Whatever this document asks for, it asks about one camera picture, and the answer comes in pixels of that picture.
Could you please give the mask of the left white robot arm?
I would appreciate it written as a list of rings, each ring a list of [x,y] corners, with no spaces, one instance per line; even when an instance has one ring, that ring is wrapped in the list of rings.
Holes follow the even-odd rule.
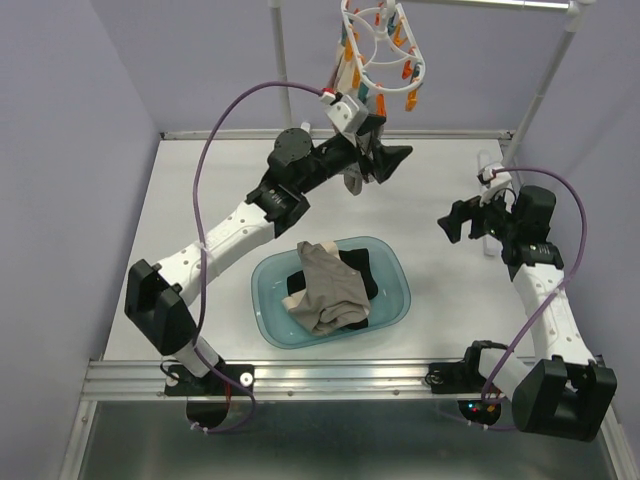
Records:
[[[361,133],[370,144],[337,133],[320,145],[301,128],[282,131],[267,157],[258,186],[210,231],[196,226],[198,238],[156,263],[141,259],[126,280],[124,312],[163,356],[177,360],[198,379],[213,375],[223,361],[202,338],[202,323],[189,307],[205,300],[207,285],[253,249],[284,234],[306,213],[306,193],[343,173],[388,180],[413,151],[386,146],[375,135],[384,119],[369,116]]]

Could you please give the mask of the dark grey underwear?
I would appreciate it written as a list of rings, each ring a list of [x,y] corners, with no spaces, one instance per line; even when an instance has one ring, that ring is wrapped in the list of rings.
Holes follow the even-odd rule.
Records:
[[[382,145],[386,118],[371,113],[359,99],[345,94],[340,99],[342,124],[337,130],[355,149],[355,159],[343,171],[344,185],[353,195],[361,194],[363,186],[377,180],[374,172],[374,150]]]

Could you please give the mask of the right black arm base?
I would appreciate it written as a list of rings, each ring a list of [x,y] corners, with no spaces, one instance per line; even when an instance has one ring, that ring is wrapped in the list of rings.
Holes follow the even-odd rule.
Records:
[[[425,383],[435,395],[480,394],[486,379],[468,362],[434,362],[428,365]],[[510,431],[513,426],[499,426],[502,414],[500,404],[493,405],[481,399],[463,398],[457,401],[461,417],[470,425],[486,430]]]

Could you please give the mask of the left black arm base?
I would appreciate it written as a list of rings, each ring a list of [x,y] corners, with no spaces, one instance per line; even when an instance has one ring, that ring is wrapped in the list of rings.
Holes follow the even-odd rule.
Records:
[[[229,432],[246,423],[255,410],[254,365],[222,362],[218,371],[232,383],[216,373],[198,378],[177,360],[162,361],[160,371],[165,376],[164,395],[186,400],[185,414],[193,430]]]

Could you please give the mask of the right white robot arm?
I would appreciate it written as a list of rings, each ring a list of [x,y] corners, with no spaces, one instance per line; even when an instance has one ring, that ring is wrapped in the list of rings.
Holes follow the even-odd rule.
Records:
[[[527,334],[535,363],[527,366],[512,348],[476,340],[454,363],[432,363],[425,380],[436,394],[489,394],[497,389],[511,404],[517,430],[590,442],[601,426],[617,389],[614,371],[585,345],[565,293],[564,262],[548,241],[555,195],[525,186],[512,205],[497,191],[453,203],[438,224],[452,243],[462,226],[470,238],[486,235],[502,245],[501,259],[531,321]]]

